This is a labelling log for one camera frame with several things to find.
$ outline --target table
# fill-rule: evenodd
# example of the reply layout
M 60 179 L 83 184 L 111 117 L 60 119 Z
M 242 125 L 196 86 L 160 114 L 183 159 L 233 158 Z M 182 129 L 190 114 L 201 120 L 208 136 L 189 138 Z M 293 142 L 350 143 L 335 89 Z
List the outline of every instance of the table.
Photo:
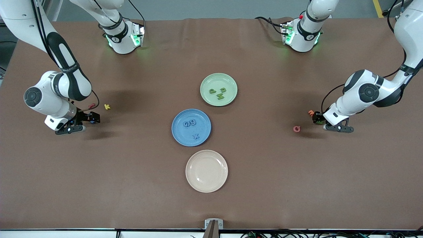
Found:
M 56 67 L 18 43 L 0 90 L 0 228 L 196 228 L 210 217 L 245 229 L 421 225 L 422 75 L 401 103 L 353 116 L 352 134 L 323 131 L 308 115 L 354 71 L 387 75 L 401 64 L 385 19 L 329 19 L 308 53 L 283 46 L 253 19 L 147 22 L 144 48 L 128 55 L 114 53 L 94 22 L 54 26 L 111 110 L 96 109 L 102 122 L 84 133 L 56 136 L 22 100 Z M 200 96 L 201 81 L 215 72 L 238 84 L 226 107 Z M 91 95 L 76 104 L 93 102 Z M 188 108 L 213 125 L 198 147 L 181 146 L 170 131 Z M 211 194 L 192 189 L 184 174 L 203 149 L 229 167 Z

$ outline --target yellow floor stripe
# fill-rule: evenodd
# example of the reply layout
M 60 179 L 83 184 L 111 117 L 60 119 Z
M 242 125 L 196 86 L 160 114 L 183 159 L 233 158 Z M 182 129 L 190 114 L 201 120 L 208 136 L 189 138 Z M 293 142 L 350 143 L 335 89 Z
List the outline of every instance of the yellow floor stripe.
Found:
M 376 9 L 377 16 L 383 18 L 382 9 L 380 8 L 379 0 L 373 0 L 374 9 Z

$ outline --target floor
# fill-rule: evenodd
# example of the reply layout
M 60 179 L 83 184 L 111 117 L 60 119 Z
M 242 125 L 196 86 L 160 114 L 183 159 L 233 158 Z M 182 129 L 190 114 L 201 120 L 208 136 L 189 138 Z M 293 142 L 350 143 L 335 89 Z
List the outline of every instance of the floor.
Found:
M 48 2 L 50 8 L 48 8 L 47 15 L 52 21 L 94 21 L 91 15 L 69 0 L 50 0 Z M 306 8 L 308 0 L 132 0 L 132 2 L 147 21 L 155 21 L 186 18 L 297 17 Z M 341 0 L 333 17 L 378 17 L 377 3 L 378 0 Z M 393 0 L 379 0 L 379 3 L 381 9 L 384 10 L 392 5 Z M 119 11 L 125 17 L 140 18 L 128 0 L 124 1 Z M 0 42 L 3 41 L 17 41 L 6 27 L 0 27 Z M 14 45 L 14 43 L 0 43 L 0 67 L 7 69 Z

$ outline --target beige plate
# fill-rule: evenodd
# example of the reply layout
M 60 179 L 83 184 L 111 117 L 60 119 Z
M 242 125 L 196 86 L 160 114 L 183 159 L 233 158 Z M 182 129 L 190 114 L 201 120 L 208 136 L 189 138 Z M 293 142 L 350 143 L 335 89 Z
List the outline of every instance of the beige plate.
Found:
M 185 175 L 188 183 L 195 190 L 211 193 L 225 184 L 228 177 L 228 165 L 216 151 L 201 150 L 188 160 Z

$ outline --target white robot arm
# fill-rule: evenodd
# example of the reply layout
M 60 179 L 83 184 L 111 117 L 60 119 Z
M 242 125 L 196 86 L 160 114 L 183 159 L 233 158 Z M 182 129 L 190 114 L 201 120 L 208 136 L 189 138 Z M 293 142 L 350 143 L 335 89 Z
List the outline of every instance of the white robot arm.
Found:
M 423 0 L 414 0 L 407 7 L 395 24 L 394 32 L 407 54 L 394 79 L 389 81 L 365 69 L 356 71 L 346 81 L 344 95 L 323 114 L 328 123 L 341 128 L 339 123 L 370 105 L 387 107 L 401 98 L 412 77 L 423 67 Z
M 36 85 L 26 90 L 24 101 L 27 106 L 47 115 L 45 124 L 56 134 L 75 117 L 84 118 L 78 108 L 66 99 L 84 100 L 91 94 L 91 83 L 66 41 L 53 28 L 43 8 L 39 7 L 38 1 L 0 0 L 0 14 L 17 38 L 49 54 L 61 70 L 44 73 Z M 93 121 L 99 122 L 99 115 Z M 68 128 L 67 133 L 85 129 L 80 122 L 75 126 Z
M 117 11 L 124 0 L 70 0 L 93 16 L 99 27 L 106 33 L 110 47 L 116 53 L 127 54 L 138 46 L 144 39 L 144 26 L 124 20 Z
M 311 0 L 299 18 L 282 26 L 282 41 L 298 52 L 313 48 L 325 20 L 334 12 L 339 0 Z

